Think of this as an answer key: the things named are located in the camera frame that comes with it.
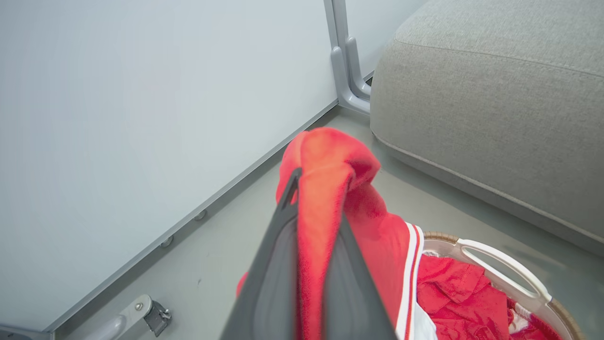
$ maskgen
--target white wall panel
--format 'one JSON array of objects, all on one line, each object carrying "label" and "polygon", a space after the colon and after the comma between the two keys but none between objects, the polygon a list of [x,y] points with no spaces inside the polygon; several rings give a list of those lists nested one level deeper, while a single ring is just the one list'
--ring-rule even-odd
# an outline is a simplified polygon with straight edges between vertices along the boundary
[{"label": "white wall panel", "polygon": [[0,48],[0,324],[32,330],[336,99],[321,1],[0,0]]}]

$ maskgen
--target sofa cushion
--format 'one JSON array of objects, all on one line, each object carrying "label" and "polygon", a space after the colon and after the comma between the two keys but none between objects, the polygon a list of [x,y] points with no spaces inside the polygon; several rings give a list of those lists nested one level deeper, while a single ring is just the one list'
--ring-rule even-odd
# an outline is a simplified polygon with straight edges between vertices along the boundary
[{"label": "sofa cushion", "polygon": [[604,255],[604,2],[433,0],[374,74],[403,161]]}]

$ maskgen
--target basket handle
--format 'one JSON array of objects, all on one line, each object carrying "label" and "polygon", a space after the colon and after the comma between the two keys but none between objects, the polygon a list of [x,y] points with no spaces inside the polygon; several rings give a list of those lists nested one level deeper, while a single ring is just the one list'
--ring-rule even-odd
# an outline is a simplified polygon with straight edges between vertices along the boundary
[{"label": "basket handle", "polygon": [[[495,275],[499,279],[505,281],[510,286],[513,286],[514,288],[516,288],[523,294],[527,295],[528,297],[535,298],[542,304],[547,304],[551,301],[551,299],[552,299],[551,295],[547,292],[547,289],[545,288],[543,283],[541,283],[541,281],[537,278],[537,276],[535,276],[535,274],[531,273],[530,270],[528,270],[520,262],[514,260],[509,255],[506,255],[503,252],[501,252],[493,247],[487,246],[486,244],[472,241],[472,240],[462,240],[461,238],[459,240],[457,240],[455,247],[459,249],[462,256],[464,256],[467,259],[471,260],[472,262],[478,264],[479,266],[482,266],[487,271],[491,272],[493,275]],[[531,291],[527,290],[526,288],[524,288],[523,286],[520,286],[514,280],[503,275],[501,272],[499,272],[495,268],[491,267],[490,265],[486,264],[483,260],[476,257],[474,254],[470,253],[468,251],[468,249],[473,249],[473,250],[479,251],[479,252],[481,252],[485,255],[488,255],[488,256],[498,260],[499,262],[505,264],[508,268],[512,269],[514,272],[516,272],[518,275],[520,275],[520,277],[522,277],[525,281],[527,281],[529,283],[529,285],[535,291],[531,292]]]}]

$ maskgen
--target metal frame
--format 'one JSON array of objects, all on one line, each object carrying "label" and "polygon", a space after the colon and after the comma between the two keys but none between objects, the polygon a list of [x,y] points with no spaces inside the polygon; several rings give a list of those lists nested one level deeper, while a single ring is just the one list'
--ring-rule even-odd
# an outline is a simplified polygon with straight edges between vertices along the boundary
[{"label": "metal frame", "polygon": [[90,333],[84,340],[114,340],[124,335],[145,315],[149,314],[152,306],[149,295],[141,295],[132,301],[120,314],[107,320],[103,325]]},{"label": "metal frame", "polygon": [[324,0],[332,43],[333,78],[341,106],[369,115],[371,86],[361,75],[356,39],[348,35],[345,0]]}]

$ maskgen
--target red fleece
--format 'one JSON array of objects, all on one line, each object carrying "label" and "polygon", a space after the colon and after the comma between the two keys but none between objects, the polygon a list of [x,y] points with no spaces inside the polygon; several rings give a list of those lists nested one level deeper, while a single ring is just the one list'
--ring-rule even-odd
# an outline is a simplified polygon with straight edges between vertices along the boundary
[{"label": "red fleece", "polygon": [[[439,340],[561,340],[544,321],[491,286],[484,268],[453,258],[422,255],[417,302],[436,325]],[[512,310],[528,323],[510,336]]]},{"label": "red fleece", "polygon": [[335,129],[302,132],[283,155],[277,201],[297,168],[303,170],[298,184],[298,335],[322,339],[323,287],[342,210],[395,326],[403,285],[411,286],[403,282],[402,274],[410,230],[400,217],[388,213],[371,185],[380,168],[378,160],[363,143]]}]

